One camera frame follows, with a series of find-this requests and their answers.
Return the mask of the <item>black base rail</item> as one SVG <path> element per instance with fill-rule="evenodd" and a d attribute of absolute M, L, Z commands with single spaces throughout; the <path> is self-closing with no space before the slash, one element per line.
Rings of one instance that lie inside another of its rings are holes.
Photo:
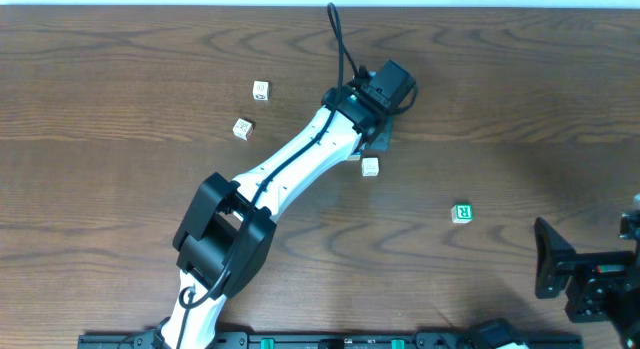
<path fill-rule="evenodd" d="M 463 336 L 453 332 L 419 332 L 414 335 L 329 335 L 329 334 L 248 334 L 220 332 L 213 348 L 218 349 L 455 349 Z M 81 335 L 78 349 L 154 349 L 159 341 L 152 330 L 125 335 Z M 579 336 L 534 335 L 526 339 L 503 339 L 501 348 L 583 349 Z"/>

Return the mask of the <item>white block red side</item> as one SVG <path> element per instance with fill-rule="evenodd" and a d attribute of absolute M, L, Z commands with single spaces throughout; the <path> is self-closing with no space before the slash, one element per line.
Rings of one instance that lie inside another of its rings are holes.
<path fill-rule="evenodd" d="M 233 134 L 245 141 L 248 141 L 254 131 L 254 124 L 243 118 L 238 118 L 233 126 Z"/>

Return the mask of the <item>green letter R block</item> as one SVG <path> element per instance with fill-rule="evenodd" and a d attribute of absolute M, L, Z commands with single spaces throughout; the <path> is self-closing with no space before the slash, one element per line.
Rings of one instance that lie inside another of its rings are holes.
<path fill-rule="evenodd" d="M 470 204 L 455 204 L 451 208 L 451 220 L 455 224 L 466 224 L 474 219 L 474 211 Z"/>

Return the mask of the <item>blue number 2 block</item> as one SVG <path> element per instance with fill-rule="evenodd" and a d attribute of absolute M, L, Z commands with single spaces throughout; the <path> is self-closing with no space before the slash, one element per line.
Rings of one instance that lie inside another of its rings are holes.
<path fill-rule="evenodd" d="M 347 161 L 359 161 L 361 159 L 362 153 L 360 151 L 356 151 L 347 157 Z"/>

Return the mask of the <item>plain white wooden block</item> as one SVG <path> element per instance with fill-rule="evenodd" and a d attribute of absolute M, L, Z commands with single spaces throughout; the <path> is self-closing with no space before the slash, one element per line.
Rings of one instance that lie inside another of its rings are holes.
<path fill-rule="evenodd" d="M 377 157 L 365 157 L 361 160 L 361 173 L 363 177 L 375 177 L 379 174 L 380 166 Z"/>

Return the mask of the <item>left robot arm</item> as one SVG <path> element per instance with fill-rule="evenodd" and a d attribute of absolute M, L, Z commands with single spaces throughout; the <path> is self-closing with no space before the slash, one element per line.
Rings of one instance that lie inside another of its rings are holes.
<path fill-rule="evenodd" d="M 214 173 L 198 187 L 173 239 L 180 291 L 154 333 L 156 348 L 207 348 L 227 300 L 266 261 L 277 222 L 316 179 L 384 132 L 413 95 L 378 79 L 330 89 L 311 121 L 284 147 L 231 180 Z"/>

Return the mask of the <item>white block soccer ball picture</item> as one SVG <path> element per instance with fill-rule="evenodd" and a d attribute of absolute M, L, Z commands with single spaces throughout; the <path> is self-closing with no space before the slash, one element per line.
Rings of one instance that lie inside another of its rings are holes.
<path fill-rule="evenodd" d="M 270 83 L 268 81 L 255 81 L 253 83 L 253 98 L 257 101 L 269 99 Z"/>

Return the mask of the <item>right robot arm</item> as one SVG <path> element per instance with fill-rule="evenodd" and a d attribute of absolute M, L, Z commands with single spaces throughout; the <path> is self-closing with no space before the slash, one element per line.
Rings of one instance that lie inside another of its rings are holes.
<path fill-rule="evenodd" d="M 564 293 L 573 323 L 609 322 L 624 348 L 639 346 L 639 251 L 578 253 L 545 219 L 534 222 L 535 295 Z"/>

